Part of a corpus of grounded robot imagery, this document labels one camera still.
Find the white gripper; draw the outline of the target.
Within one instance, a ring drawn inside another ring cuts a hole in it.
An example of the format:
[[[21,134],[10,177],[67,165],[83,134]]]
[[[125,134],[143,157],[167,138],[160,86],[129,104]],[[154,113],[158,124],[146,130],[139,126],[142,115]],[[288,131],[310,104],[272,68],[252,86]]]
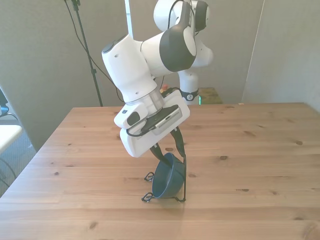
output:
[[[184,140],[178,126],[189,116],[190,109],[179,90],[163,97],[156,89],[121,109],[120,139],[132,157],[139,158],[150,149],[161,163],[171,167],[158,142],[171,132],[176,149],[185,158]]]

